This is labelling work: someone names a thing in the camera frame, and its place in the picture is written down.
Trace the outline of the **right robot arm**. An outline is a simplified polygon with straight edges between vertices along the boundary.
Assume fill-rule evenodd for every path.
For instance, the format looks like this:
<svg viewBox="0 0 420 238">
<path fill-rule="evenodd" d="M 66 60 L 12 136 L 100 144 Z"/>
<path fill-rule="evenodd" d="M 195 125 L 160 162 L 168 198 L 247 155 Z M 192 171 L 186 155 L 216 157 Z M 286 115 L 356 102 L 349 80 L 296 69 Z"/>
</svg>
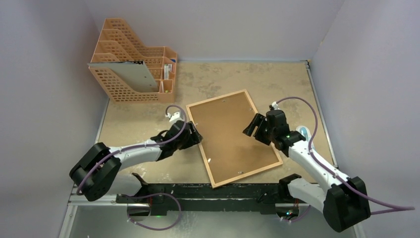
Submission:
<svg viewBox="0 0 420 238">
<path fill-rule="evenodd" d="M 336 232 L 371 216 L 364 181 L 359 177 L 348 177 L 322 157 L 314 159 L 317 153 L 311 150 L 309 141 L 302 134 L 290 130 L 282 110 L 255 114 L 243 133 L 265 145 L 274 145 L 316 180 L 311 184 L 299 176 L 284 179 L 278 188 L 281 200 L 289 202 L 297 198 L 306 202 L 320 211 Z"/>
</svg>

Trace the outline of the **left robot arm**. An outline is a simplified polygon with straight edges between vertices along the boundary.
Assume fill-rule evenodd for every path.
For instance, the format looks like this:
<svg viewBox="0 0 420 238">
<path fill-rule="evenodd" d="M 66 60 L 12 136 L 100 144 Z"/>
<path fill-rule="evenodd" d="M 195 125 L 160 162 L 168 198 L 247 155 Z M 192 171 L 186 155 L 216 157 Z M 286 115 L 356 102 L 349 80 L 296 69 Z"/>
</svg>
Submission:
<svg viewBox="0 0 420 238">
<path fill-rule="evenodd" d="M 88 201 L 96 201 L 110 191 L 120 170 L 161 161 L 177 150 L 198 145 L 202 139 L 193 122 L 180 120 L 168 130 L 138 144 L 111 147 L 99 142 L 73 166 L 69 177 L 77 186 L 77 195 L 84 196 Z"/>
</svg>

